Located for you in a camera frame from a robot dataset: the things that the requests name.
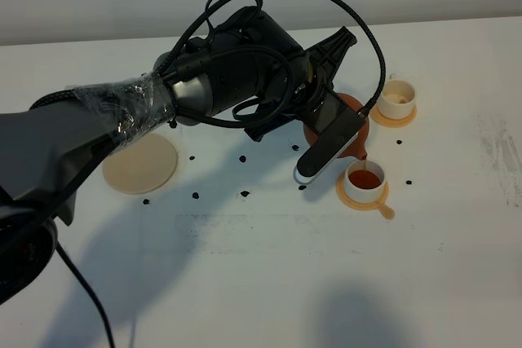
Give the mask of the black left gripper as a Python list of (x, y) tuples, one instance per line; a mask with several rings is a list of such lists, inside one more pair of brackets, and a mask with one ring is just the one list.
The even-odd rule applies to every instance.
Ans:
[(162, 80), (171, 89), (179, 122), (243, 129), (260, 142), (301, 121), (308, 98), (333, 89), (356, 43), (342, 27), (304, 50), (266, 12), (243, 7), (215, 28), (211, 42), (188, 39)]

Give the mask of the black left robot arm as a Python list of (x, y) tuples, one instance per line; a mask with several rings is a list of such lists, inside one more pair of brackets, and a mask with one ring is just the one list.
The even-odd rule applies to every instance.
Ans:
[(167, 122), (239, 128), (253, 140), (301, 121), (316, 142), (294, 176), (309, 183), (353, 143), (361, 119), (333, 80), (356, 37), (346, 28), (301, 47), (244, 7), (206, 38), (187, 37), (142, 77), (47, 95), (1, 117), (1, 299), (29, 285), (73, 221), (77, 189), (110, 154)]

